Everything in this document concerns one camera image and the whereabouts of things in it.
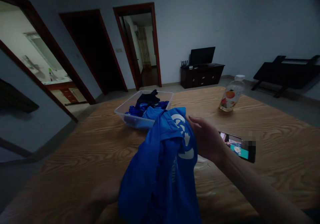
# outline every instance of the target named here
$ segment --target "wooden cabinet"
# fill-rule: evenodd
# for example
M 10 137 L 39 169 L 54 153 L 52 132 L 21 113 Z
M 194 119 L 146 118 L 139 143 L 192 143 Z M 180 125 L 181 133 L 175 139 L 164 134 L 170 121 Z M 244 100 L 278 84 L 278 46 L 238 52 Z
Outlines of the wooden cabinet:
M 69 90 L 79 102 L 87 101 L 78 88 L 70 88 Z
M 60 90 L 52 90 L 51 93 L 62 103 L 62 104 L 70 104 L 70 101 L 64 96 L 64 94 Z
M 73 82 L 50 84 L 46 87 L 64 105 L 86 101 Z
M 223 68 L 221 64 L 197 65 L 193 69 L 181 67 L 181 85 L 187 89 L 218 84 Z

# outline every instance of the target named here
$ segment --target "television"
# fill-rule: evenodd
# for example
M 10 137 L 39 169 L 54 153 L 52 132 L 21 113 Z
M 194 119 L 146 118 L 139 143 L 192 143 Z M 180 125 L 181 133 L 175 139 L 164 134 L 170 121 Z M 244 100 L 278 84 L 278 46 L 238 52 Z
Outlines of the television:
M 189 65 L 211 64 L 216 47 L 193 49 L 190 54 Z

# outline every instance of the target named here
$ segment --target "smartphone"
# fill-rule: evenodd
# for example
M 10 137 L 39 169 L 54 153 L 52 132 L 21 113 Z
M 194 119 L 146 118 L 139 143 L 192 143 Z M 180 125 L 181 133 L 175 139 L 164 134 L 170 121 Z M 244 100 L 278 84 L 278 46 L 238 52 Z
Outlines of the smartphone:
M 256 159 L 256 145 L 255 141 L 243 141 L 239 137 L 235 137 L 223 132 L 219 132 L 221 138 L 225 144 L 240 158 L 249 161 L 251 163 L 255 162 Z

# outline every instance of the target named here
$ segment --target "soap bottle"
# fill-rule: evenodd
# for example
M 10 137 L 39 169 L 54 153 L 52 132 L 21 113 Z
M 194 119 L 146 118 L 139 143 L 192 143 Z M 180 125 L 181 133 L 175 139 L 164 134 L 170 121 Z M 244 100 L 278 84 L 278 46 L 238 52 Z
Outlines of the soap bottle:
M 232 111 L 235 104 L 244 91 L 244 75 L 236 75 L 234 81 L 231 81 L 224 91 L 219 108 L 223 111 Z

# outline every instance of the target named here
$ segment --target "blue shirt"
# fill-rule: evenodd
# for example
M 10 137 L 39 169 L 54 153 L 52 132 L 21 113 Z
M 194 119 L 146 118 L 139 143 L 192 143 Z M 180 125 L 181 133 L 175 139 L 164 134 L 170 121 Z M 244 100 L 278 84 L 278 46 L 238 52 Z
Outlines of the blue shirt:
M 201 223 L 193 169 L 197 145 L 186 109 L 164 110 L 122 179 L 119 216 L 128 223 Z

